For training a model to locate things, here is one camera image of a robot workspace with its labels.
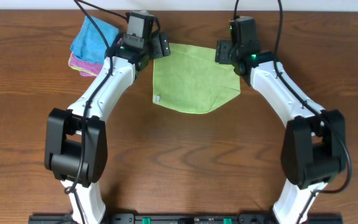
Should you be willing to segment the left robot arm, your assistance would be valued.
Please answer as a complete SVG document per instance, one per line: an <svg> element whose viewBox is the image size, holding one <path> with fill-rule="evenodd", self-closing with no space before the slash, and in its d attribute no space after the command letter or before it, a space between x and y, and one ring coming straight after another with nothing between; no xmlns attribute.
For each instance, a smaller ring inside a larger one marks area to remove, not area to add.
<svg viewBox="0 0 358 224"><path fill-rule="evenodd" d="M149 60L170 55L168 35L119 34L106 51L103 68L83 95L47 118L45 167L64 186L73 223L101 223L106 205L99 180L107 163L106 121Z"/></svg>

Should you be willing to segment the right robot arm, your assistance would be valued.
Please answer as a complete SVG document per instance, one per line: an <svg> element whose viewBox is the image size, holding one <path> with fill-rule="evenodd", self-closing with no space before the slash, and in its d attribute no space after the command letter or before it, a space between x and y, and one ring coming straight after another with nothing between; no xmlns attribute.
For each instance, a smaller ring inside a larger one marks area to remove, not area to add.
<svg viewBox="0 0 358 224"><path fill-rule="evenodd" d="M342 223L336 214L309 215L321 194L338 194L352 175L345 120L325 110L287 75L277 56L261 51L259 41L218 40L215 61L232 65L259 92L285 126L281 167L286 181L268 214L238 215L238 223Z"/></svg>

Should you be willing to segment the green microfiber cloth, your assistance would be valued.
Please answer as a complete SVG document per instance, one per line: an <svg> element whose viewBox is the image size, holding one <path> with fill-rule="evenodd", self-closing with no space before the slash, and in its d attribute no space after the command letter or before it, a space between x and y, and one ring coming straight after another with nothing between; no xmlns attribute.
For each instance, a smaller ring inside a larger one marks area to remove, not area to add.
<svg viewBox="0 0 358 224"><path fill-rule="evenodd" d="M154 61L156 105L188 114L206 114L241 93L240 78L231 65L215 61L211 48L170 44L170 55Z"/></svg>

